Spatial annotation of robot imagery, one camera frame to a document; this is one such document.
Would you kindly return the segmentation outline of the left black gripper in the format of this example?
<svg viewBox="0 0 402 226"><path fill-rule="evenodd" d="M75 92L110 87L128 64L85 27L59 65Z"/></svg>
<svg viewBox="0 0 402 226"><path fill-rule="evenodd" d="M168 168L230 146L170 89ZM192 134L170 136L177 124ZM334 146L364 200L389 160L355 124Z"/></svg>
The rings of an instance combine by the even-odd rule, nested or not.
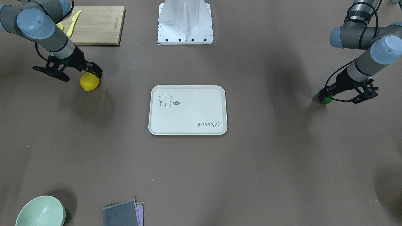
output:
<svg viewBox="0 0 402 226"><path fill-rule="evenodd" d="M373 81L374 80L372 78L368 78L363 82L355 81L349 76L346 68L336 76L335 84L325 86L320 91L326 92L328 95L335 96L341 91L355 89L358 92L358 95L352 99L352 103L358 104L378 96L377 90L379 88L373 86Z"/></svg>

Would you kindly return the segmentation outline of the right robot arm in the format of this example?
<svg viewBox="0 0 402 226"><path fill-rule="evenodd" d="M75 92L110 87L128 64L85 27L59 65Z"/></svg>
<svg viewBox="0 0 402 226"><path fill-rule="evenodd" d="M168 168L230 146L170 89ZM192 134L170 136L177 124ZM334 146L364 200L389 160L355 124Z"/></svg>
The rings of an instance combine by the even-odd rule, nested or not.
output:
<svg viewBox="0 0 402 226"><path fill-rule="evenodd" d="M20 5L1 4L1 30L16 34L40 45L50 53L46 66L33 67L46 75L69 81L67 67L102 77L102 69L85 59L83 51L61 30L57 23L72 12L68 0L22 0Z"/></svg>

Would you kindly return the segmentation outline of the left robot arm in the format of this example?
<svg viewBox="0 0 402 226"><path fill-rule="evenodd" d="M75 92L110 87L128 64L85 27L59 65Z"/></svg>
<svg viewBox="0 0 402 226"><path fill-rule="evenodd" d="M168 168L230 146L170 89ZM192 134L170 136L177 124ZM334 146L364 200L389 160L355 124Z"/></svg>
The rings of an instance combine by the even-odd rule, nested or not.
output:
<svg viewBox="0 0 402 226"><path fill-rule="evenodd" d="M334 72L336 81L332 85L326 83L319 91L320 102L329 104L337 94L349 90L358 93L348 100L354 104L375 98L378 88L373 86L372 76L401 58L401 22L379 27L380 4L380 0L353 1L343 25L333 29L330 35L333 47L364 52Z"/></svg>

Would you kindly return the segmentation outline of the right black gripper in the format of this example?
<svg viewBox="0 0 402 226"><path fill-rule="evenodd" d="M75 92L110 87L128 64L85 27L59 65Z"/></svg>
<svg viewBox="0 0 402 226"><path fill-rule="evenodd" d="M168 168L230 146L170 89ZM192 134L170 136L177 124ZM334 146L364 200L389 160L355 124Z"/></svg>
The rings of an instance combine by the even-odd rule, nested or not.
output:
<svg viewBox="0 0 402 226"><path fill-rule="evenodd" d="M58 80L68 82L69 76L64 73L66 67L75 68L79 71L84 70L87 73L92 73L98 79L102 78L103 69L94 62L86 62L84 53L81 49L74 49L72 54L64 59L49 56L45 67L33 66L32 69L45 73L46 75Z"/></svg>

